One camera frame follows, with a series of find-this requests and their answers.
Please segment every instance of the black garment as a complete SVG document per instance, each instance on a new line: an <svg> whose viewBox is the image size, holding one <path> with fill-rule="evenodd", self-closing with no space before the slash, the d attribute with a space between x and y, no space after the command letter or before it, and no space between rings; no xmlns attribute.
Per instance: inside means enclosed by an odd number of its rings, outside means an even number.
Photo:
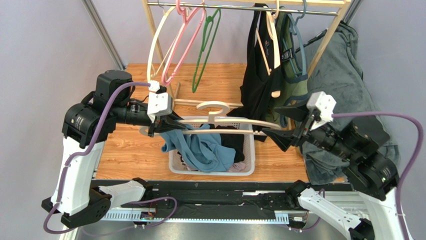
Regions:
<svg viewBox="0 0 426 240"><path fill-rule="evenodd" d="M214 124L209 124L210 129L236 129L233 126L217 126ZM235 157L233 159L233 163L239 163L244 161L244 135L243 134L220 134L222 146L235 149Z"/></svg>
<svg viewBox="0 0 426 240"><path fill-rule="evenodd" d="M265 4L255 4L262 8ZM256 28L258 26L261 42L256 42ZM281 67L273 69L270 75L265 67L261 48L264 48L269 67L274 66L274 46L267 29L266 13L254 11L253 21L247 41L247 67L242 82L241 103L243 107L230 111L229 117L242 117L253 120L266 120L268 104L271 100L271 93L281 90L283 74ZM253 126L254 131L261 131L262 126ZM264 142L266 136L254 136L254 139Z"/></svg>

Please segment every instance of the gray fabric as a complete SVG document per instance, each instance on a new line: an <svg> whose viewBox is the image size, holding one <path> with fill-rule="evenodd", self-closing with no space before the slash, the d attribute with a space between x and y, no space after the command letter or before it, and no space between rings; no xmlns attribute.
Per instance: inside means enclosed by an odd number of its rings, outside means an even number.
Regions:
<svg viewBox="0 0 426 240"><path fill-rule="evenodd" d="M308 63L311 62L321 41L322 38L305 47ZM337 102L334 113L379 111L363 83L363 71L357 62L357 46L357 32L341 23L308 80L309 94L324 91L333 96ZM340 131L351 120L352 118L339 118L335 119L331 125ZM379 120L391 136L391 139L379 151L398 165L400 154L397 143L384 120L382 118ZM342 169L349 165L310 143L303 144L301 153L305 160L309 181L313 185L331 183L343 177Z"/></svg>

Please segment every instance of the wooden floor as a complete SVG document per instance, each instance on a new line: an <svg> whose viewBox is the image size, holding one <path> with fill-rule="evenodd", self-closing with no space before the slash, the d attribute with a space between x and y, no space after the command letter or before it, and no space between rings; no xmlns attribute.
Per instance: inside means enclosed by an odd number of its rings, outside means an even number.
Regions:
<svg viewBox="0 0 426 240"><path fill-rule="evenodd" d="M176 89L179 81L180 99L222 101L240 103L240 86L245 64L209 64L206 66L196 93L191 91L194 64L184 64L172 82ZM127 71L133 81L147 80L146 64L129 64ZM147 87L137 87L134 98L144 99ZM177 105L180 116L206 116L213 109L197 110L194 106ZM175 174L169 170L169 154L162 153L161 137L146 137L139 133L138 126L118 124L106 141L99 164L97 179L176 180L176 181L249 181L249 182L294 182L308 181L303 158L295 148L282 152L268 138L265 142L255 141L255 170L249 176L198 176Z"/></svg>

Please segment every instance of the laundry basket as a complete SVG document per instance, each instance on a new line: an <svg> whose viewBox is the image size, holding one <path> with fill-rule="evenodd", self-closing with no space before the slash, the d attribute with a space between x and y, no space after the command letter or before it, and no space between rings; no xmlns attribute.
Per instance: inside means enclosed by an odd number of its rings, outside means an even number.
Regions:
<svg viewBox="0 0 426 240"><path fill-rule="evenodd" d="M207 116L183 116L183 119L208 119ZM216 117L224 119L246 119L243 117ZM201 124L192 123L191 124L195 129L199 128ZM252 131L251 124L240 124L240 123L221 123L221 126L234 126L237 129L241 130L250 130ZM244 135L244 147L242 150L244 154L245 169L240 172L227 172L227 171L214 171L214 172L202 172L202 171L190 171L185 165L181 162L181 155L178 154L177 150L172 150L168 153L168 167L175 174L191 174L191 175L211 175L211 176L248 176L253 173L255 170L255 138L253 134Z"/></svg>

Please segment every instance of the wooden rack frame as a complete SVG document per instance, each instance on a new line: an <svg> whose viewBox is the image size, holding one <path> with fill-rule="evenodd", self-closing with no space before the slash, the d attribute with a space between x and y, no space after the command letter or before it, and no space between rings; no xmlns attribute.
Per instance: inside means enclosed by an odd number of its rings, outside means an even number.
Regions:
<svg viewBox="0 0 426 240"><path fill-rule="evenodd" d="M270 4L275 5L277 3L276 0L218 0L223 2L239 2L239 3L261 3L261 4ZM327 45L329 44L334 32L336 31L336 28L338 27L340 21L343 19L346 11L348 10L351 0L306 0L308 7L324 7L324 8L337 8L338 10L336 12L314 12L309 11L306 12L306 14L318 14L318 15L334 15L334 19L331 22L330 26L328 27L328 31L325 34L325 36L322 39L321 44L318 47L318 50L316 51L316 54L313 56L313 59L309 65L307 74L308 78L311 76L311 74L314 72L315 67L317 66L317 63L319 62L321 56L323 55L324 51L326 50ZM157 27L154 22L153 12L151 11L151 6L159 6L162 3L159 2L148 2L148 0L142 0L143 8L145 10L146 19L149 24L149 28L151 30L151 34L154 37ZM279 0L280 5L292 5L292 6L303 6L304 2L303 0ZM229 6L226 5L228 9L232 9L230 7L237 7L238 9L244 9L244 7L238 7L238 6ZM224 8L225 6L221 5L211 5L209 8ZM293 10L295 13L301 13L299 10ZM160 41L157 40L155 43L156 46L156 52L159 58L159 61L162 62L164 59L163 51L161 49ZM178 98L179 96L179 90L181 87L181 83L177 83L176 91L173 92L172 85L170 84L167 87L167 90L169 91L169 94L173 97L174 105L186 105L186 106L197 106L198 104L201 104L204 101L199 100L188 100L188 99L181 99ZM231 109L242 107L243 105L241 103L227 103Z"/></svg>

